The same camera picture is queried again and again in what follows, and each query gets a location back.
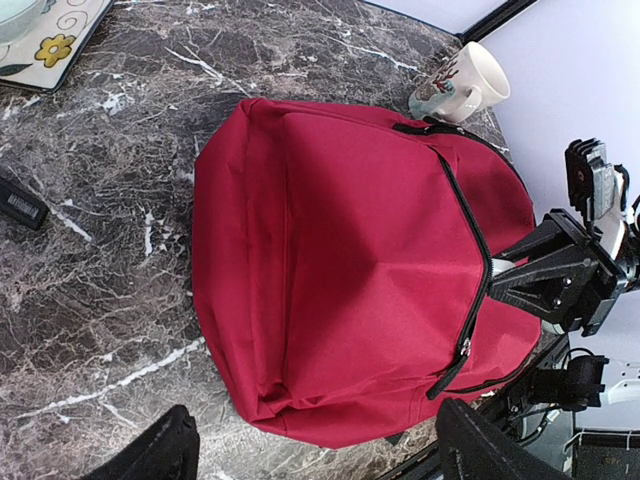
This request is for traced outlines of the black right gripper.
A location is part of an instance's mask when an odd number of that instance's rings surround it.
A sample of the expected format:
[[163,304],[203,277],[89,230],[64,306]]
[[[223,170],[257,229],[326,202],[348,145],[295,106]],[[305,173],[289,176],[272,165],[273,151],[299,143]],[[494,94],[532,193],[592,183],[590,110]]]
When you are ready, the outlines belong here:
[[596,334],[619,297],[639,288],[639,201],[629,199],[630,175],[607,161],[605,144],[575,140],[565,150],[570,205],[592,260],[555,265],[565,257],[564,212],[549,212],[513,246],[494,256],[514,266],[494,276],[488,296],[543,320],[556,334]]

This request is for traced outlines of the pink yellow highlighter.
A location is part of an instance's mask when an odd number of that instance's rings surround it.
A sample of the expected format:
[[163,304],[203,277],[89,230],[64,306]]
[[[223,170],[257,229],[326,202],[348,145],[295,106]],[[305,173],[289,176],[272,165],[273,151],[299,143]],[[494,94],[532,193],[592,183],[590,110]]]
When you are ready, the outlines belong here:
[[495,279],[498,276],[508,272],[517,267],[517,264],[500,258],[491,259],[492,278]]

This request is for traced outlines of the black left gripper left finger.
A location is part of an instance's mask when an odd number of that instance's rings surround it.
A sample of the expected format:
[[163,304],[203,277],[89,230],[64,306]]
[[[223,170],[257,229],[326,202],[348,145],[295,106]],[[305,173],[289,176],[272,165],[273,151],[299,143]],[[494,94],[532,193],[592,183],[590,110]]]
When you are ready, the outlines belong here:
[[197,479],[200,436],[184,405],[174,405],[111,460],[83,479]]

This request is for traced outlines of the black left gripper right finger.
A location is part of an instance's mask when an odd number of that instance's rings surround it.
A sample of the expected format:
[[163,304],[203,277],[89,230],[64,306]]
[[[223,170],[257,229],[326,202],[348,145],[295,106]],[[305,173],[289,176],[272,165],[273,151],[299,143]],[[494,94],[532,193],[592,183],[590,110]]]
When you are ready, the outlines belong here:
[[568,479],[570,476],[527,451],[477,410],[445,400],[436,430],[445,479]]

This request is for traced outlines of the red backpack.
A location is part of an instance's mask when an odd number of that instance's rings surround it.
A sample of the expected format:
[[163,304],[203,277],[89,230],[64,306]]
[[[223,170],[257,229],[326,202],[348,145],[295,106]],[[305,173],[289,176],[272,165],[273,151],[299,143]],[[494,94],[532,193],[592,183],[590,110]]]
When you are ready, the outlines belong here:
[[341,448],[513,379],[539,320],[492,300],[535,226],[511,162],[383,108],[242,100],[195,163],[201,330],[252,426]]

